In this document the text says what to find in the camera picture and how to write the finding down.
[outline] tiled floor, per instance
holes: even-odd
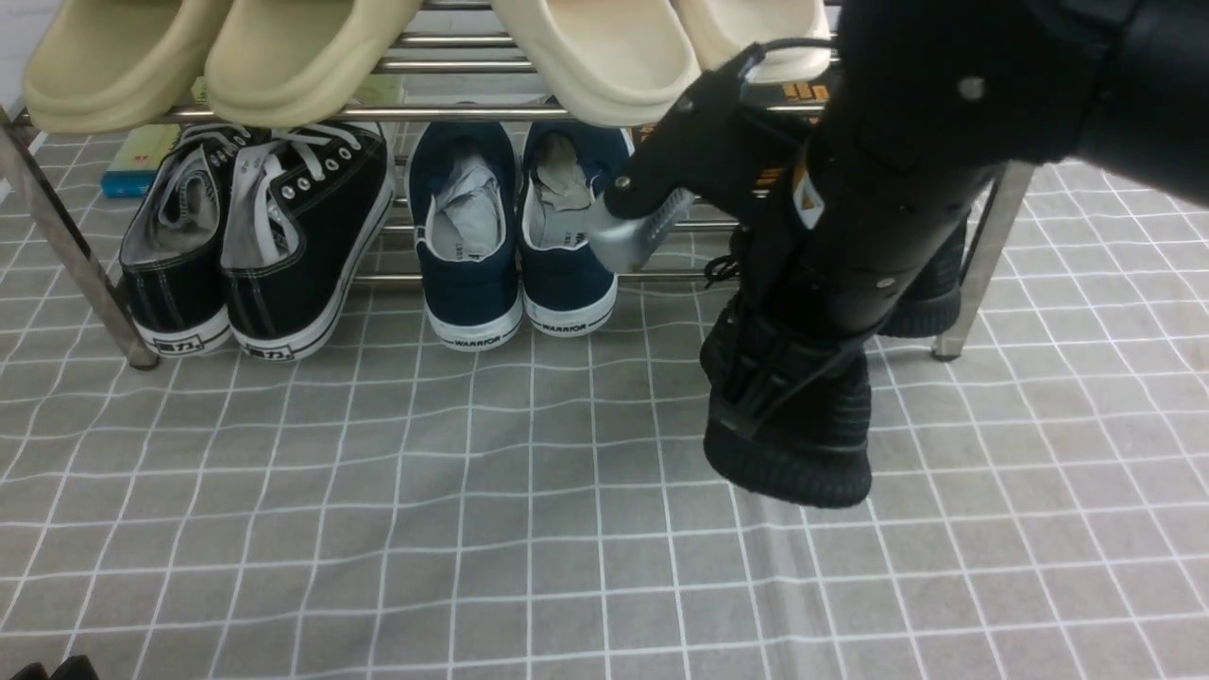
[[[106,258],[115,149],[39,152]],[[12,200],[0,266],[0,676],[1209,675],[1209,212],[1083,166],[1040,172],[962,359],[872,350],[875,488],[844,512],[706,465],[725,290],[479,357],[377,290],[300,365],[145,374]]]

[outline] screw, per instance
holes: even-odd
[[[958,92],[966,102],[978,102],[987,96],[987,81],[971,75],[958,81]]]

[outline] white wall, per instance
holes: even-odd
[[[0,0],[0,106],[21,94],[21,71],[59,0]]]

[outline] cream slide sandal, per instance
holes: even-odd
[[[22,96],[46,132],[144,125],[202,75],[231,0],[64,0],[25,67]]]
[[[235,0],[206,63],[209,104],[232,122],[299,127],[352,99],[423,0]]]
[[[579,120],[655,122],[699,75],[666,0],[492,0],[499,22]]]
[[[717,68],[752,42],[831,35],[822,0],[673,0],[701,65]],[[811,80],[831,65],[828,50],[773,52],[752,82]]]

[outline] metal rack leg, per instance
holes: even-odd
[[[97,260],[80,234],[80,227],[63,207],[42,168],[34,161],[27,142],[25,131],[13,127],[8,115],[0,110],[0,175],[7,178],[13,194],[25,201],[37,230],[92,305],[114,342],[126,355],[131,367],[139,370],[155,368],[160,357],[139,338],[121,292],[110,281],[105,267]]]
[[[961,278],[961,316],[944,335],[932,345],[932,357],[942,362],[951,362],[961,356],[961,350],[970,338],[970,329],[978,317],[990,277],[995,273],[1003,246],[1016,224],[1016,215],[1024,203],[1024,195],[1032,181],[1034,166],[1028,163],[1008,163],[1003,174],[995,180],[990,200],[978,221],[973,244],[965,263]]]

